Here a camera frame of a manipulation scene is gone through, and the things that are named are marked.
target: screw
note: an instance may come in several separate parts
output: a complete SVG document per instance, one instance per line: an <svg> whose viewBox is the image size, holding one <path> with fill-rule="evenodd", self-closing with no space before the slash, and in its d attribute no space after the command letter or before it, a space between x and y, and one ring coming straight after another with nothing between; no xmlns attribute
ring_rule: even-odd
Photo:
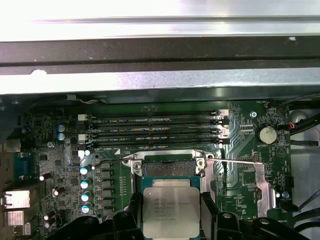
<svg viewBox="0 0 320 240"><path fill-rule="evenodd" d="M140 163L140 162L136 162L136 163L134 164L133 168L134 168L135 170L139 170L139 169L141 168L141 163Z"/></svg>
<svg viewBox="0 0 320 240"><path fill-rule="evenodd" d="M46 144L46 146L48 148L53 148L55 146L55 144L52 141L48 141L48 143Z"/></svg>
<svg viewBox="0 0 320 240"><path fill-rule="evenodd" d="M253 119L256 118L257 115L258 114L255 111L250 112L250 117L253 118Z"/></svg>
<svg viewBox="0 0 320 240"><path fill-rule="evenodd" d="M289 194L287 191L284 191L284 192L282 193L282 197L283 197L284 199L288 199L288 198L290 198L290 194Z"/></svg>
<svg viewBox="0 0 320 240"><path fill-rule="evenodd" d="M224 213L222 216L223 216L225 219L230 219L230 218L232 218L232 216L231 216L229 213Z"/></svg>
<svg viewBox="0 0 320 240"><path fill-rule="evenodd" d="M264 225L270 224L270 222L267 219L264 219L264 218L260 219L260 223L262 223Z"/></svg>
<svg viewBox="0 0 320 240"><path fill-rule="evenodd" d="M199 166L199 167L204 164L204 162L203 162L202 160L199 160L197 163L198 163L198 166Z"/></svg>

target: green circuit board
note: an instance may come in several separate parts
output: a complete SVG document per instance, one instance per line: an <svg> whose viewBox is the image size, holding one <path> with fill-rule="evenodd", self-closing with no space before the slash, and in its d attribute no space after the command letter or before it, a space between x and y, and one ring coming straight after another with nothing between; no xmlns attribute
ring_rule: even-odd
<svg viewBox="0 0 320 240"><path fill-rule="evenodd" d="M226 159L261 162L271 186L291 196L290 132L278 127L284 122L272 105L270 101L252 100L36 108L24 116L24 140L33 142L34 174L52 173L52 178L46 181L47 194L41 201L38 216L40 239L80 216L90 215L103 221L111 212L128 206L132 193L129 167L120 162L104 163L86 176L80 174L80 168L141 151L198 149L212 153L215 158L225 155ZM225 117L229 123L225 127L229 129L230 144L219 144L217 136L212 134L210 114L218 110L228 110ZM60 125L64 127L62 132L58 129ZM276 130L275 142L264 144L258 140L257 130L261 126ZM79 135L92 141L81 144ZM79 157L82 150L86 154ZM152 177L152 164L163 162L181 162L193 168L192 156L188 154L149 156L143 162L143 167L146 164L148 169L144 174ZM162 171L157 174L166 176L166 168ZM92 180L86 189L92 192L89 213L82 212L85 203L81 195L85 190L80 185L84 179ZM59 187L65 187L65 193L54 197L53 189ZM211 188L221 211L233 212L246 220L258 217L257 201L262 196L252 164L215 162ZM277 206L281 201L291 200L277 199ZM61 212L64 221L45 229L43 216L50 210ZM292 213L279 207L270 210L268 216L291 225Z"/></svg>

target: solid capacitor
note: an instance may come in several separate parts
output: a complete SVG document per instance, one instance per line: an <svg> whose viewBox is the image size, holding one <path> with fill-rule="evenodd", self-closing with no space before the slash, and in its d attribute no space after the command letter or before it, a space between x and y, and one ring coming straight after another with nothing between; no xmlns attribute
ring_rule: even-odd
<svg viewBox="0 0 320 240"><path fill-rule="evenodd" d="M82 196L81 196L81 200L84 202L87 202L87 201L89 201L91 195L92 194L90 191L85 191L84 194L82 194Z"/></svg>
<svg viewBox="0 0 320 240"><path fill-rule="evenodd" d="M81 208L81 211L84 213L84 214L87 214L90 210L92 209L92 204L90 202L86 202L82 208Z"/></svg>
<svg viewBox="0 0 320 240"><path fill-rule="evenodd" d="M52 226L52 224L54 224L56 221L56 218L55 217L51 217L45 224L44 224L44 227L46 229L50 228Z"/></svg>
<svg viewBox="0 0 320 240"><path fill-rule="evenodd" d="M59 133L57 138L58 138L59 141L63 141L63 140L66 139L66 136L63 133Z"/></svg>
<svg viewBox="0 0 320 240"><path fill-rule="evenodd" d="M45 174L41 175L39 177L39 180L40 181L44 181L44 180L47 180L47 179L50 179L50 178L52 178L52 174L50 172L48 172L48 173L45 173Z"/></svg>
<svg viewBox="0 0 320 240"><path fill-rule="evenodd" d="M90 165L87 165L87 166L84 166L84 167L80 168L80 173L82 175L86 175L90 171L91 171L91 166Z"/></svg>
<svg viewBox="0 0 320 240"><path fill-rule="evenodd" d="M54 194L55 196L58 196L59 194L62 194L62 193L64 193L65 191L66 191L66 188L65 188L64 186L62 186L62 187L58 188L57 190L55 190L55 191L53 192L53 194Z"/></svg>
<svg viewBox="0 0 320 240"><path fill-rule="evenodd" d="M62 124L58 125L57 127L58 132L62 133L66 130L66 127Z"/></svg>
<svg viewBox="0 0 320 240"><path fill-rule="evenodd" d="M80 183L80 187L81 187L82 189L87 189L91 183L92 183L92 181L91 181L89 178L86 178L85 180L83 180L83 181Z"/></svg>
<svg viewBox="0 0 320 240"><path fill-rule="evenodd" d="M56 215L56 211L51 210L46 215L43 216L43 219L45 221L48 221L50 218L52 218L54 215Z"/></svg>

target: cable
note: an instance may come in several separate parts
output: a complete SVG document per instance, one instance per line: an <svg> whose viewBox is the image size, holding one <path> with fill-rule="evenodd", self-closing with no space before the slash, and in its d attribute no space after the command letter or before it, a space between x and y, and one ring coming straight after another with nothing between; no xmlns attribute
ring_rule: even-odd
<svg viewBox="0 0 320 240"><path fill-rule="evenodd" d="M123 162L123 161L129 161L129 160L133 160L133 158L128 157L128 158L121 158L121 159L117 159L117 160L113 160L112 158L110 159L105 159L105 160L101 160L97 165L95 165L95 168L100 167L102 164L105 163L109 163L109 164L114 164L114 163L119 163L119 162Z"/></svg>
<svg viewBox="0 0 320 240"><path fill-rule="evenodd" d="M318 141L296 141L296 140L291 140L290 144L291 145L296 145L296 146L304 146L304 147L319 147L319 142Z"/></svg>
<svg viewBox="0 0 320 240"><path fill-rule="evenodd" d="M320 113L295 123L297 128L292 129L290 131L290 135L292 136L292 135L304 132L308 129L311 129L311 128L317 126L318 124L320 124Z"/></svg>
<svg viewBox="0 0 320 240"><path fill-rule="evenodd" d="M320 96L320 93L312 93L312 94L307 94L307 95L302 95L302 96L297 96L294 98L291 98L287 101L282 102L277 108L276 108L276 113L285 121L286 124L289 124L290 121L288 118L286 118L286 116L282 113L282 108L292 102L296 102L299 100L303 100L303 99L309 99L309 98L314 98L314 97L318 97Z"/></svg>
<svg viewBox="0 0 320 240"><path fill-rule="evenodd" d="M308 205L310 202L312 202L313 200L315 200L319 196L320 196L320 190L316 191L314 194L311 195L311 197L309 197L304 203L302 203L298 207L299 211L301 211L301 209L303 209L306 205Z"/></svg>
<svg viewBox="0 0 320 240"><path fill-rule="evenodd" d="M309 211L304 211L292 218L292 221L294 223L305 220L305 219L311 219L311 218L316 218L320 217L320 207L309 210Z"/></svg>
<svg viewBox="0 0 320 240"><path fill-rule="evenodd" d="M320 227L320 221L309 221L296 226L294 230L300 233L303 230L310 229L310 228L317 228L317 227Z"/></svg>
<svg viewBox="0 0 320 240"><path fill-rule="evenodd" d="M304 100L304 101L297 101L289 104L289 110L303 110L303 109L320 109L320 101L314 100Z"/></svg>

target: motherboard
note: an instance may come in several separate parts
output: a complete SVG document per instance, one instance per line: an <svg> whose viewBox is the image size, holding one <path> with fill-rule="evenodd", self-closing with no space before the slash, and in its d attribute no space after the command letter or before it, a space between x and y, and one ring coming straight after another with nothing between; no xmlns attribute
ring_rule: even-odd
<svg viewBox="0 0 320 240"><path fill-rule="evenodd" d="M290 127L272 101L39 107L21 120L14 190L36 180L28 191L40 186L43 195L32 218L19 221L16 239L26 235L26 224L30 239L44 240L81 216L102 223L126 210L132 193L172 178L210 192L221 211L292 226ZM173 191L180 191L181 181L175 184ZM158 189L149 193L158 195ZM173 221L157 209L157 221ZM183 237L205 239L198 228Z"/></svg>

